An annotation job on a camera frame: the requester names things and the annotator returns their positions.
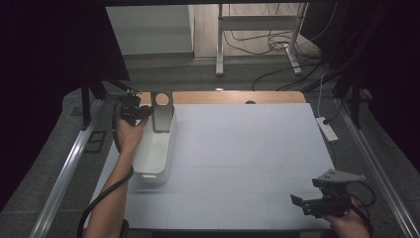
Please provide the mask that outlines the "white cabinet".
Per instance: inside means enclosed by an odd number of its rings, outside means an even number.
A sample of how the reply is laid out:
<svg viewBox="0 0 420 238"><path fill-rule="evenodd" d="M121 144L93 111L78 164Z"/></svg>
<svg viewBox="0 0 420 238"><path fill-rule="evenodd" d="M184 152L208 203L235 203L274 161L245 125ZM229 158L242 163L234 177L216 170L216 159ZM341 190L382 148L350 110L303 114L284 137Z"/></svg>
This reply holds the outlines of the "white cabinet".
<svg viewBox="0 0 420 238"><path fill-rule="evenodd" d="M123 55L192 53L187 5L107 7Z"/></svg>

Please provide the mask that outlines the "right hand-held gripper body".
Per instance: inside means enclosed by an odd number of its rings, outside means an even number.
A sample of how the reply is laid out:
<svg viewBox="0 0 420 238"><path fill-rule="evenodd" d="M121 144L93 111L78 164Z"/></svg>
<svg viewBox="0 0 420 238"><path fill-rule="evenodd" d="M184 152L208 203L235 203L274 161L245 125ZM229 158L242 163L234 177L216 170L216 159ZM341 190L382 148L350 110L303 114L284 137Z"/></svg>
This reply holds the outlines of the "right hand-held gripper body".
<svg viewBox="0 0 420 238"><path fill-rule="evenodd" d="M347 184L365 180L365 176L333 169L329 169L322 175L314 178L312 183L320 189L323 196L317 205L311 208L312 215L316 218L321 218L326 215L343 217L350 210L352 204L350 193L347 190Z"/></svg>

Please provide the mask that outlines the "grey metal stand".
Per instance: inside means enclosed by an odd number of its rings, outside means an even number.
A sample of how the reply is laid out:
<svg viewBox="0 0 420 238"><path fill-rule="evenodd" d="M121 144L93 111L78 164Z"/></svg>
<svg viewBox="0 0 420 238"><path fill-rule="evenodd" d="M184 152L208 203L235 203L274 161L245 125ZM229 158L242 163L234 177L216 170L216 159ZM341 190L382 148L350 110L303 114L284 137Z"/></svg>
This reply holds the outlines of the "grey metal stand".
<svg viewBox="0 0 420 238"><path fill-rule="evenodd" d="M170 131L174 107L173 98L170 91L151 93L154 131L157 133L167 133Z"/></svg>

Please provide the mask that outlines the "person's left hand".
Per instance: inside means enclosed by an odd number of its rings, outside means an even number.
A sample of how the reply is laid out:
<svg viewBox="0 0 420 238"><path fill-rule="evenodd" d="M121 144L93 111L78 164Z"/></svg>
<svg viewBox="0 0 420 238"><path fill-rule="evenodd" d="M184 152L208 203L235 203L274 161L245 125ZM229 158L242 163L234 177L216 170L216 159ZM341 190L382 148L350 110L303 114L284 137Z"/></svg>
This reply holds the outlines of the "person's left hand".
<svg viewBox="0 0 420 238"><path fill-rule="evenodd" d="M143 119L139 124L132 126L123 119L118 121L117 137L121 154L133 154L142 141L148 120Z"/></svg>

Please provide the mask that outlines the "person's right hand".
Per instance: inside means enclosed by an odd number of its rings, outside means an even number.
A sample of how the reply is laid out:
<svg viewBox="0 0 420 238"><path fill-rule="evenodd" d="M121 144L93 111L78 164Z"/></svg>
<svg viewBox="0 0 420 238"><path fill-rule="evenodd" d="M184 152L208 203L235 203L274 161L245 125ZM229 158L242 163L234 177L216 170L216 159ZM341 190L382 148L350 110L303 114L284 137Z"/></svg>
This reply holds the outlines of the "person's right hand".
<svg viewBox="0 0 420 238"><path fill-rule="evenodd" d="M345 216L323 216L339 238L370 238L368 228L360 216L352 209Z"/></svg>

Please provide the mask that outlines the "black metal stand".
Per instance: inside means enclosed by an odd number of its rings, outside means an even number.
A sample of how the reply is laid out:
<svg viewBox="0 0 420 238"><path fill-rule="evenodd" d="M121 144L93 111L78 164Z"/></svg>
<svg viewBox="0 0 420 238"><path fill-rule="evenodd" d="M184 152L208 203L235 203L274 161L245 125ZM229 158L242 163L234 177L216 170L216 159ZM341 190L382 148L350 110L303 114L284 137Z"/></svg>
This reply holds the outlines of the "black metal stand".
<svg viewBox="0 0 420 238"><path fill-rule="evenodd" d="M93 93L93 96L98 100L103 100L106 97L106 89L99 79L91 79L87 77L81 78L81 98L82 98L82 130L85 131L91 120L91 110L90 110L90 92Z"/></svg>
<svg viewBox="0 0 420 238"><path fill-rule="evenodd" d="M348 91L351 91L350 117L356 128L360 129L361 84L355 75L342 75L333 89L333 95L344 98Z"/></svg>

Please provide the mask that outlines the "white plastic bin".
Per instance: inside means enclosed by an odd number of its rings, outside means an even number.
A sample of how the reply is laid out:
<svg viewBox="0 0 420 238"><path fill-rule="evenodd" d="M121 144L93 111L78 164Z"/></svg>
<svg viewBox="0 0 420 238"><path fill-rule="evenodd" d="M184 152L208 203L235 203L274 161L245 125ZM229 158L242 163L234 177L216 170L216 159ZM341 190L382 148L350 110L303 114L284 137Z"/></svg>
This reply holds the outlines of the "white plastic bin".
<svg viewBox="0 0 420 238"><path fill-rule="evenodd" d="M175 110L167 133L155 132L153 116L149 119L133 162L134 172L142 182L162 184L168 180L176 130Z"/></svg>

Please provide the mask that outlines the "aluminium floor rail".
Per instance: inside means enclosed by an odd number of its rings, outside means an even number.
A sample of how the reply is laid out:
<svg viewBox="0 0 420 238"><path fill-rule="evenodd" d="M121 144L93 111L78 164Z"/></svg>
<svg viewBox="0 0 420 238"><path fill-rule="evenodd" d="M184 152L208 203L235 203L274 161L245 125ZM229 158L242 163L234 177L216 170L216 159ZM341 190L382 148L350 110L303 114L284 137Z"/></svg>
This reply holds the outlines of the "aluminium floor rail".
<svg viewBox="0 0 420 238"><path fill-rule="evenodd" d="M412 219L412 216L406 208L402 198L391 184L390 179L381 166L378 157L373 152L365 134L361 129L357 128L356 124L351 119L349 107L339 99L335 99L335 103L339 107L341 116L345 120L349 130L360 147L363 157L367 162L367 166L369 167L372 176L381 190L384 199L389 205L389 208L398 222L405 238L420 238L420 228L415 225L414 220Z"/></svg>
<svg viewBox="0 0 420 238"><path fill-rule="evenodd" d="M51 193L29 235L29 238L47 237L53 224L53 220L57 214L58 208L63 200L81 155L85 149L87 141L96 124L97 117L103 103L104 100L94 100L92 108L90 109L91 121L87 124L85 129L82 129L78 133L71 147L71 150L67 155L66 160L64 161L61 171L52 187Z"/></svg>

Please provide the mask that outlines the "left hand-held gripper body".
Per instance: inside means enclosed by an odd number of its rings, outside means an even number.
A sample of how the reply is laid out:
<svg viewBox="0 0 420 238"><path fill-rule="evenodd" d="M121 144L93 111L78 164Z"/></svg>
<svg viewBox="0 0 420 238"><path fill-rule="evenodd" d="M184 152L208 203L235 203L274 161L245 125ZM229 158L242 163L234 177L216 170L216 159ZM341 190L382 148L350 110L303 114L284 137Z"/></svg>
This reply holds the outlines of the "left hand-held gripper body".
<svg viewBox="0 0 420 238"><path fill-rule="evenodd" d="M136 93L128 93L122 99L120 118L131 126L136 126L138 120L141 119L140 102L141 98Z"/></svg>

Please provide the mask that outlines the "white table cover sheet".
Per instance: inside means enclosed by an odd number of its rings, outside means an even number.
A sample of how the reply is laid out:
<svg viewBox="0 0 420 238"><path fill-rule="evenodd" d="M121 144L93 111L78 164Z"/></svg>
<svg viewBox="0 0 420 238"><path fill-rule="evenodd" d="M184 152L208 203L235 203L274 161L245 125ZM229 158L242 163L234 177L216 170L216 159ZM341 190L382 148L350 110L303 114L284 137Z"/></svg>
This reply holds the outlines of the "white table cover sheet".
<svg viewBox="0 0 420 238"><path fill-rule="evenodd" d="M129 183L125 217L153 230L321 230L292 195L333 164L307 103L177 105L167 182Z"/></svg>

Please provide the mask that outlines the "white metal desk frame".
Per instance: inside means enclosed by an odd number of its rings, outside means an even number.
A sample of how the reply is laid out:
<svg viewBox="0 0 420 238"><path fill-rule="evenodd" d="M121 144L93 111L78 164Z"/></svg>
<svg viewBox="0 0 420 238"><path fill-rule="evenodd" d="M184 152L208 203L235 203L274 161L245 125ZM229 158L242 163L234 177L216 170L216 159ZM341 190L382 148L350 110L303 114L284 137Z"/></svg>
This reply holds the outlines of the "white metal desk frame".
<svg viewBox="0 0 420 238"><path fill-rule="evenodd" d="M295 44L303 22L307 4L301 3L295 16L224 16L223 5L218 5L216 75L224 73L222 35L225 31L292 31L285 52L296 75L303 73L295 55Z"/></svg>

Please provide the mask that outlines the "white power strip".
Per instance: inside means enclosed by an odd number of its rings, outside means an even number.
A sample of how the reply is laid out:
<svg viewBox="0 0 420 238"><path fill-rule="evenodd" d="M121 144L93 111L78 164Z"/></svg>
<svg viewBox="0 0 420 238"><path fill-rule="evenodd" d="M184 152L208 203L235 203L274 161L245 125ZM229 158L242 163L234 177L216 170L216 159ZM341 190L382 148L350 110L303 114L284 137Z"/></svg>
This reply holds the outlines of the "white power strip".
<svg viewBox="0 0 420 238"><path fill-rule="evenodd" d="M335 142L338 140L336 133L334 132L326 118L318 117L316 119L316 122L328 142Z"/></svg>

